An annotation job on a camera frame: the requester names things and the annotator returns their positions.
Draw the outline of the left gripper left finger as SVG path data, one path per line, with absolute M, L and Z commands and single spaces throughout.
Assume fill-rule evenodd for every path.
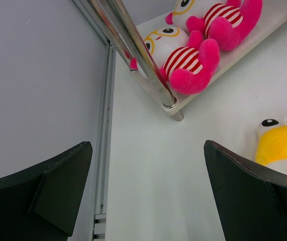
M 72 236 L 92 158 L 90 142 L 0 178 L 0 240 Z

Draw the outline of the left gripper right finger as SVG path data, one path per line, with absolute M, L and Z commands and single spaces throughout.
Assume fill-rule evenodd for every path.
M 226 240 L 287 240 L 287 175 L 207 140 L 204 156 Z

